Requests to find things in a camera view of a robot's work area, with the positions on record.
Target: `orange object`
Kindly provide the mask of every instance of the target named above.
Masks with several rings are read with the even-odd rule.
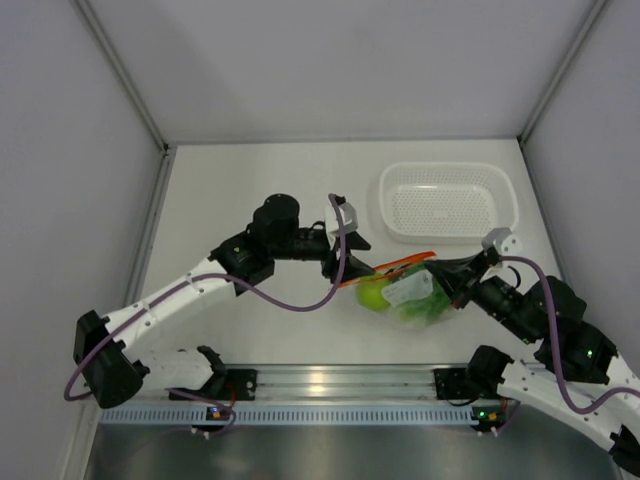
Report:
[[[376,272],[379,272],[380,270],[387,270],[397,265],[403,265],[403,267],[398,270],[385,273],[384,275],[380,275],[379,277],[375,277],[375,278],[370,278],[370,277],[356,278],[354,280],[349,280],[348,282],[342,282],[340,284],[340,288],[346,287],[347,285],[353,285],[354,283],[358,283],[358,282],[375,282],[376,280],[382,280],[383,278],[395,277],[396,275],[400,275],[407,268],[412,267],[416,263],[421,262],[425,258],[435,257],[435,255],[436,253],[433,251],[420,252],[414,255],[409,255],[408,257],[401,258],[399,260],[394,260],[389,263],[383,263],[382,265],[378,265],[377,267],[375,267],[374,270]]]

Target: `perforated basket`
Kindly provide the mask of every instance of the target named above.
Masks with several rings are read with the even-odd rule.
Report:
[[[397,163],[380,178],[390,235],[414,244],[478,243],[495,227],[518,224],[509,177],[484,163]]]

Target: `plastic bag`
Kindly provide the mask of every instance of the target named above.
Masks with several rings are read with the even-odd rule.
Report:
[[[387,268],[377,267],[375,275],[359,279],[355,285],[357,302],[411,328],[426,328],[447,318],[445,314],[451,310],[449,297],[424,265],[424,258],[434,254],[418,255],[421,260],[407,257],[413,261],[402,259],[385,264],[381,267]]]

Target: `gray floor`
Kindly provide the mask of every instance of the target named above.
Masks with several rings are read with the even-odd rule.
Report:
[[[85,480],[616,478],[604,451],[525,408],[498,439],[451,427],[242,427],[206,441],[186,429],[101,427]]]

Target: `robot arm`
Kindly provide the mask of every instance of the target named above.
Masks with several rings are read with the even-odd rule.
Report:
[[[152,352],[153,345],[197,312],[233,299],[273,275],[275,260],[318,261],[322,275],[334,284],[374,270],[351,255],[369,250],[357,233],[355,209],[341,197],[330,197],[332,207],[324,221],[300,228],[298,202],[287,195],[273,195],[253,215],[253,221],[224,241],[189,272],[156,293],[121,310],[100,317],[95,311],[77,322],[75,378],[82,373],[102,408],[122,404],[144,390],[184,388],[213,398],[223,386],[226,368],[209,347],[196,351]],[[345,244],[340,245],[339,233]],[[310,307],[287,308],[310,311]],[[67,385],[65,398],[73,400]]]
[[[498,229],[474,257],[424,262],[455,308],[473,302],[524,343],[535,343],[534,357],[547,370],[536,373],[496,348],[480,346],[467,366],[466,387],[478,397],[501,395],[537,408],[582,432],[620,467],[640,475],[640,381],[613,342],[582,320],[587,305],[567,284],[549,276],[522,294],[495,276],[503,260],[517,259],[539,270],[533,262],[511,256],[519,249],[508,229]],[[555,352],[554,341],[560,347]],[[611,397],[606,404],[599,399],[605,393]]]

